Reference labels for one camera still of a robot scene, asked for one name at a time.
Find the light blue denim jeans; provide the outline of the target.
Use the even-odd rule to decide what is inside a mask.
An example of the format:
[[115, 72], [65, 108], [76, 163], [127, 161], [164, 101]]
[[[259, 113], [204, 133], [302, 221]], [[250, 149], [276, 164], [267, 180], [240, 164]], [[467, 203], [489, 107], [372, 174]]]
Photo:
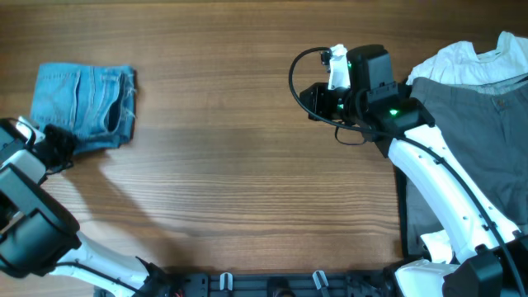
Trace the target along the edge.
[[41, 64], [30, 117], [73, 134], [76, 154], [116, 149], [133, 138], [135, 82], [129, 65]]

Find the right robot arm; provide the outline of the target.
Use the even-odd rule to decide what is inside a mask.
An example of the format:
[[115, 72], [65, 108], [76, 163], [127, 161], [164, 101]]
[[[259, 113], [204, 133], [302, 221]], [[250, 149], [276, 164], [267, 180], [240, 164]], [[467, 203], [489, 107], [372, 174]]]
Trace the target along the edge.
[[311, 120], [376, 145], [420, 191], [442, 225], [426, 257], [406, 258], [370, 280], [384, 296], [524, 296], [527, 237], [481, 192], [431, 113], [394, 80], [382, 45], [322, 47], [329, 79], [294, 99]]

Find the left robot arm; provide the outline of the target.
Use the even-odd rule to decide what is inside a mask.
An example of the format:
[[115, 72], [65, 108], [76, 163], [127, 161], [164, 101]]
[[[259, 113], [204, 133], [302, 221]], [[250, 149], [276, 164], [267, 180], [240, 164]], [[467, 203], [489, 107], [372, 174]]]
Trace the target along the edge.
[[76, 139], [22, 118], [1, 120], [1, 271], [14, 278], [69, 276], [94, 285], [96, 296], [170, 296], [174, 285], [153, 263], [91, 240], [79, 222], [42, 188], [72, 167]]

